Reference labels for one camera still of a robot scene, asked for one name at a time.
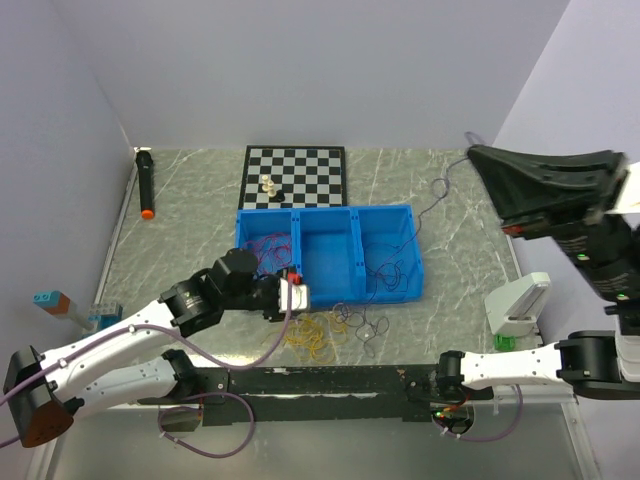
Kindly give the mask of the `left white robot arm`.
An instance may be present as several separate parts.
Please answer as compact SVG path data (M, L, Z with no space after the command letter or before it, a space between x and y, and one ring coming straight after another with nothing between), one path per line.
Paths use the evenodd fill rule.
M230 397L225 387L207 387L187 353L196 352L227 371L235 365L189 338L217 325L231 310L260 311L267 320L290 321L296 308L296 268L260 273L258 266L252 252L231 249L212 267L88 338L44 353L33 347L15 352L1 402L10 410L16 434L1 445L43 445L76 420L120 404L153 401L183 411L200 400Z

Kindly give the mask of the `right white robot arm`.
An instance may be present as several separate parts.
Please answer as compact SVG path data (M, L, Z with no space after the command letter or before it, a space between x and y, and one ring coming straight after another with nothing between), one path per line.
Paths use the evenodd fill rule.
M502 385L561 385L594 400L639 397L639 166L604 150L543 156L474 144L467 157L512 238L551 238L617 320L613 331L571 333L530 350L495 354L447 351L439 392Z

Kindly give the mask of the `blue three-compartment plastic bin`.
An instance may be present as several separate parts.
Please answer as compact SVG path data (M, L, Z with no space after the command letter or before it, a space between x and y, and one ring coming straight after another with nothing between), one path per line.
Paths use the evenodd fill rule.
M422 296L424 267L408 205L240 210L235 244L256 255L261 274L295 268L315 309Z

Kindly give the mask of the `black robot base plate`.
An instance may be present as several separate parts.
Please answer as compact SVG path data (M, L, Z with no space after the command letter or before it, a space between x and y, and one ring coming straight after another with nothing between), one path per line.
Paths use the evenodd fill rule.
M491 400L490 387L440 387L438 367L431 364L316 367L259 367L228 372L198 367L190 380L143 405L179 404L204 407L205 426L257 422L400 419L429 422L431 406L467 400Z

